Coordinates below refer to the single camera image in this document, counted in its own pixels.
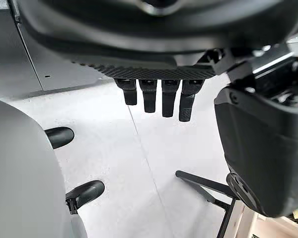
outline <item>white tile floor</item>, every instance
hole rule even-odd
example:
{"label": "white tile floor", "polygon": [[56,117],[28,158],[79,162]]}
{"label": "white tile floor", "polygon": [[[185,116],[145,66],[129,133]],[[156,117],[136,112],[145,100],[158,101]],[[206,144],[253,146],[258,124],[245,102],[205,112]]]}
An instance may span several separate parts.
{"label": "white tile floor", "polygon": [[68,126],[74,141],[56,150],[67,191],[92,179],[104,194],[79,211],[89,238],[215,238],[224,212],[175,177],[184,170],[225,183],[228,173],[213,99],[228,83],[209,79],[197,95],[192,120],[145,114],[142,94],[128,108],[111,81],[93,88],[8,100],[44,128]]}

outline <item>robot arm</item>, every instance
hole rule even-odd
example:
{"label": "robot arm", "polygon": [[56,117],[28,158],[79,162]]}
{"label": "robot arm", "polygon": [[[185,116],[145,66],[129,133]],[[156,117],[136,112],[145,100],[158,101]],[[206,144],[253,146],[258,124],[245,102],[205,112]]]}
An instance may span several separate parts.
{"label": "robot arm", "polygon": [[298,208],[298,58],[284,43],[297,30],[298,0],[20,0],[22,24],[39,43],[113,77],[126,103],[181,121],[203,82],[227,73],[215,99],[230,169],[227,183],[270,217]]}

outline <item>gray panel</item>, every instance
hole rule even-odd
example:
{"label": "gray panel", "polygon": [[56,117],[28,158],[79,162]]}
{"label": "gray panel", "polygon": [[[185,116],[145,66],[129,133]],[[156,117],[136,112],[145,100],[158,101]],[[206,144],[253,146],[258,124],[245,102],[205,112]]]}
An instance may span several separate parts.
{"label": "gray panel", "polygon": [[9,9],[0,9],[0,97],[41,91]]}
{"label": "gray panel", "polygon": [[88,66],[71,63],[42,47],[18,24],[43,90],[94,84],[102,73]]}

